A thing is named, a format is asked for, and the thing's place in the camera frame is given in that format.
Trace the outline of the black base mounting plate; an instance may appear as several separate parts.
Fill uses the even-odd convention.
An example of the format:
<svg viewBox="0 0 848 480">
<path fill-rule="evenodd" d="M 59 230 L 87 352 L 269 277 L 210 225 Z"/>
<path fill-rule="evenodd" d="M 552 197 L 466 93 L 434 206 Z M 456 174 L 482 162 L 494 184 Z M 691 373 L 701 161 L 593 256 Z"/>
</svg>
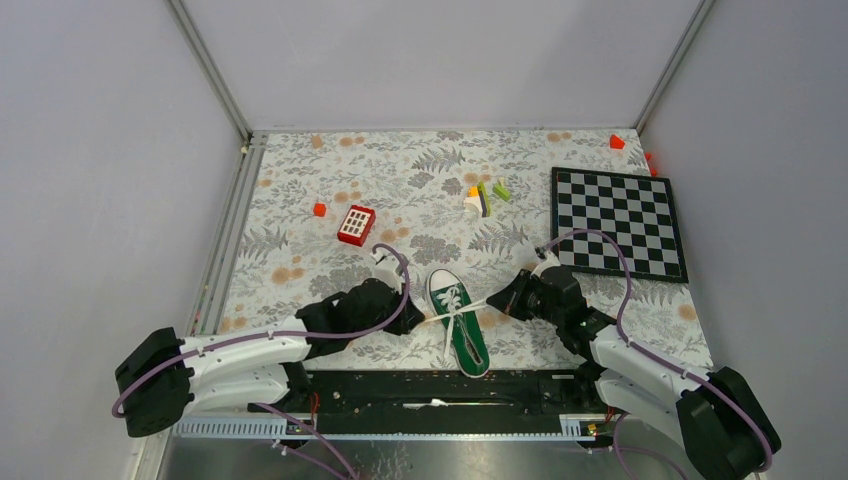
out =
<svg viewBox="0 0 848 480">
<path fill-rule="evenodd" d="M 324 435 L 560 434 L 618 414 L 577 370 L 308 372 L 273 408 L 314 421 Z"/>
</svg>

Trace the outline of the black white checkerboard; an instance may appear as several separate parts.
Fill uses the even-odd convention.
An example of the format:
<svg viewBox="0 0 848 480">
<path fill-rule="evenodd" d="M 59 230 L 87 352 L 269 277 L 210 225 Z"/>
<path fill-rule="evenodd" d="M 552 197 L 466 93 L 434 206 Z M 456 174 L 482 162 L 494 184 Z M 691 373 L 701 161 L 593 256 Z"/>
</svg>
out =
<svg viewBox="0 0 848 480">
<path fill-rule="evenodd" d="M 671 183 L 666 178 L 551 169 L 551 250 L 581 273 L 689 281 Z"/>
</svg>

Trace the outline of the lime green block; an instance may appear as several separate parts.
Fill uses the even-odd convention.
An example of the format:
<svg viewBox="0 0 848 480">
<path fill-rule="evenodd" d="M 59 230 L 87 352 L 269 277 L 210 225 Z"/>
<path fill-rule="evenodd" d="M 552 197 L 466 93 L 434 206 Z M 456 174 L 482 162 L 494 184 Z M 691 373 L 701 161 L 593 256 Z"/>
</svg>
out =
<svg viewBox="0 0 848 480">
<path fill-rule="evenodd" d="M 502 180 L 498 180 L 493 184 L 493 192 L 504 202 L 509 202 L 512 198 L 511 192 Z"/>
</svg>

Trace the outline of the right aluminium corner post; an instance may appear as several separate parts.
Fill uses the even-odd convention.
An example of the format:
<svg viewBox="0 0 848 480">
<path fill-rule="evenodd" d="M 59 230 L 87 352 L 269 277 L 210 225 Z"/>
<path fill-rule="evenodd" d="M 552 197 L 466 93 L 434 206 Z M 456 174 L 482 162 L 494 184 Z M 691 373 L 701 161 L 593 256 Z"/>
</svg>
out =
<svg viewBox="0 0 848 480">
<path fill-rule="evenodd" d="M 654 112 L 663 98 L 663 95 L 675 78 L 677 71 L 685 60 L 686 55 L 694 44 L 716 3 L 716 0 L 700 0 L 696 5 L 691 18 L 678 39 L 668 61 L 663 67 L 657 82 L 651 90 L 647 101 L 642 107 L 633 125 L 633 128 L 639 135 L 646 130 Z"/>
</svg>

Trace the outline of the floral patterned table mat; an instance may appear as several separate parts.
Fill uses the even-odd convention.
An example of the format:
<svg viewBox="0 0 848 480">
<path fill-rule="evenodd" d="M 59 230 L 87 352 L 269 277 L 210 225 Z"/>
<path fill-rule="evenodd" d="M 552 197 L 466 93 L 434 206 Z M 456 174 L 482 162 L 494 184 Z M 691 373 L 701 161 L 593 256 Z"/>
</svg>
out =
<svg viewBox="0 0 848 480">
<path fill-rule="evenodd" d="M 615 134 L 626 142 L 609 147 Z M 347 292 L 372 275 L 372 245 L 385 243 L 410 261 L 411 298 L 427 317 L 424 283 L 450 270 L 473 301 L 506 286 L 538 262 L 550 238 L 553 167 L 648 175 L 635 130 L 412 131 L 279 133 L 263 153 L 241 245 L 215 333 L 259 327 Z M 493 215 L 477 218 L 462 203 L 471 187 L 504 181 L 512 198 L 489 193 Z M 313 214 L 326 205 L 324 217 Z M 365 246 L 344 244 L 337 229 L 350 206 L 376 212 Z M 490 370 L 569 369 L 583 362 L 554 328 L 497 310 L 476 312 Z M 634 280 L 624 312 L 631 338 L 711 368 L 712 359 L 688 286 Z M 412 333 L 374 333 L 340 353 L 307 362 L 310 370 L 457 370 L 443 354 L 445 328 L 427 322 Z"/>
</svg>

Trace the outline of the aluminium corner post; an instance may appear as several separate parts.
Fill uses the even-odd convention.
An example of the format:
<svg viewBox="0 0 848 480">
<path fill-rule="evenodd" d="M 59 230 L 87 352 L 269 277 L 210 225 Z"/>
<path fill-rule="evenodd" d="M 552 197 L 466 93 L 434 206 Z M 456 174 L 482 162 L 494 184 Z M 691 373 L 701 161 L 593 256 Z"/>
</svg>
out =
<svg viewBox="0 0 848 480">
<path fill-rule="evenodd" d="M 646 130 L 654 112 L 663 98 L 663 95 L 675 78 L 677 71 L 685 60 L 686 55 L 694 44 L 716 3 L 716 0 L 700 0 L 696 5 L 691 18 L 678 39 L 668 61 L 663 67 L 657 82 L 651 90 L 647 101 L 642 107 L 633 125 L 633 128 L 639 135 Z"/>
<path fill-rule="evenodd" d="M 236 99 L 227 85 L 211 51 L 206 45 L 186 2 L 183 0 L 165 0 L 165 4 L 171 12 L 178 30 L 184 37 L 213 94 L 223 108 L 226 117 L 234 127 L 242 143 L 249 145 L 252 138 L 252 128 L 237 105 Z"/>
</svg>

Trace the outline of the left aluminium corner post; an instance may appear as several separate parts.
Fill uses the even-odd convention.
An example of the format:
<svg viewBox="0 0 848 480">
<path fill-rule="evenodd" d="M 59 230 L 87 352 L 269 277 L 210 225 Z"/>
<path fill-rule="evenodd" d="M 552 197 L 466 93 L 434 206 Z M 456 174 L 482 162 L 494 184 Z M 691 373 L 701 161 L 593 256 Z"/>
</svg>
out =
<svg viewBox="0 0 848 480">
<path fill-rule="evenodd" d="M 249 145 L 252 138 L 252 128 L 237 105 L 236 99 L 227 85 L 211 51 L 206 45 L 186 2 L 183 0 L 165 0 L 165 4 L 171 12 L 178 30 L 184 37 L 213 94 L 223 108 L 226 117 L 234 127 L 242 143 Z"/>
</svg>

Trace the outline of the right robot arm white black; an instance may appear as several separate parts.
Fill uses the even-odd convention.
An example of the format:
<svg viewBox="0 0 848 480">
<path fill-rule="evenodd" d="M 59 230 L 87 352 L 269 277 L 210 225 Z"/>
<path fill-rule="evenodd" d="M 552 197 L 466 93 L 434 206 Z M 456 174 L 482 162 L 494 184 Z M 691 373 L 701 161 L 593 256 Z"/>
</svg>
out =
<svg viewBox="0 0 848 480">
<path fill-rule="evenodd" d="M 575 402 L 635 415 L 686 453 L 705 479 L 744 479 L 770 467 L 782 442 L 745 378 L 730 367 L 695 367 L 627 336 L 620 322 L 588 305 L 565 266 L 522 270 L 487 304 L 514 319 L 545 320 L 589 375 Z"/>
</svg>

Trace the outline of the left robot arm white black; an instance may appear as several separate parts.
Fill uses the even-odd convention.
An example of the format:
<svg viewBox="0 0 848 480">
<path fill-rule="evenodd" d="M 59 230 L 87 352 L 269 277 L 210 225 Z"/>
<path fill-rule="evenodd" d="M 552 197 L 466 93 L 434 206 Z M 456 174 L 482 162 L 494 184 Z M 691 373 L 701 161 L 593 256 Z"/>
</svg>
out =
<svg viewBox="0 0 848 480">
<path fill-rule="evenodd" d="M 406 287 L 369 278 L 241 334 L 180 338 L 161 328 L 116 368 L 119 396 L 111 413 L 124 420 L 130 437 L 140 438 L 194 410 L 277 402 L 296 411 L 309 401 L 311 387 L 286 365 L 340 352 L 374 332 L 405 335 L 424 319 Z"/>
</svg>

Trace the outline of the red white brick block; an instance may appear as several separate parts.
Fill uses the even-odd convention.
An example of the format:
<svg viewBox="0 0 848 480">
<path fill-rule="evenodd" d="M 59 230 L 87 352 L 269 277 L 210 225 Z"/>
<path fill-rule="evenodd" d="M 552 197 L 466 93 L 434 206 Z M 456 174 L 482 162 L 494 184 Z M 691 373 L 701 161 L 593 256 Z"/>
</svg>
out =
<svg viewBox="0 0 848 480">
<path fill-rule="evenodd" d="M 376 213 L 370 208 L 352 205 L 345 214 L 337 231 L 337 239 L 343 243 L 362 247 L 372 230 Z"/>
</svg>

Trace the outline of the red block far corner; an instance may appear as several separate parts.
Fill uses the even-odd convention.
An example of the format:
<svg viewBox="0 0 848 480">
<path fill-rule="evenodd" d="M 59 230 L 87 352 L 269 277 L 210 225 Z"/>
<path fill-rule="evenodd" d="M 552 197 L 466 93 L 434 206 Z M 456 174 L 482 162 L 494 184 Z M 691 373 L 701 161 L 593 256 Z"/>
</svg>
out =
<svg viewBox="0 0 848 480">
<path fill-rule="evenodd" d="M 626 146 L 626 142 L 619 136 L 612 134 L 609 137 L 609 147 L 611 149 L 622 150 Z"/>
</svg>

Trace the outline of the red block at wall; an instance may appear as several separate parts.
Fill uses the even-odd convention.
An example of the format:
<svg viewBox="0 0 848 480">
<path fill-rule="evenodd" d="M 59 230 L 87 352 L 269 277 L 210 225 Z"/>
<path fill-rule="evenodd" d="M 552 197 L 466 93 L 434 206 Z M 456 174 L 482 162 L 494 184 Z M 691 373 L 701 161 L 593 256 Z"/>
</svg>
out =
<svg viewBox="0 0 848 480">
<path fill-rule="evenodd" d="M 653 163 L 652 163 L 652 154 L 651 154 L 651 153 L 649 153 L 649 152 L 646 152 L 646 153 L 645 153 L 645 160 L 646 160 L 647 165 L 648 165 L 648 170 L 649 170 L 650 176 L 651 176 L 651 177 L 657 177 L 657 176 L 658 176 L 658 172 L 657 172 L 656 168 L 653 166 Z"/>
</svg>

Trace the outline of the aluminium frame rail front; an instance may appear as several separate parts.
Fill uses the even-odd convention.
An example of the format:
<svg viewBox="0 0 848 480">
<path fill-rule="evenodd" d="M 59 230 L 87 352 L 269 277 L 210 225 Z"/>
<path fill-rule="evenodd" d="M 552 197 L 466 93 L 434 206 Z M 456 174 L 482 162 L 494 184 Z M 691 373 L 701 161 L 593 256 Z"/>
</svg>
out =
<svg viewBox="0 0 848 480">
<path fill-rule="evenodd" d="M 190 370 L 170 368 L 123 404 L 127 431 L 163 431 L 193 411 L 266 405 L 305 415 L 306 423 L 335 436 L 430 438 L 563 436 L 604 432 L 603 411 L 633 412 L 631 404 L 601 393 L 601 385 L 636 390 L 609 371 L 496 370 L 478 379 L 451 371 L 306 371 L 300 363 L 272 364 L 211 384 L 189 384 Z"/>
</svg>

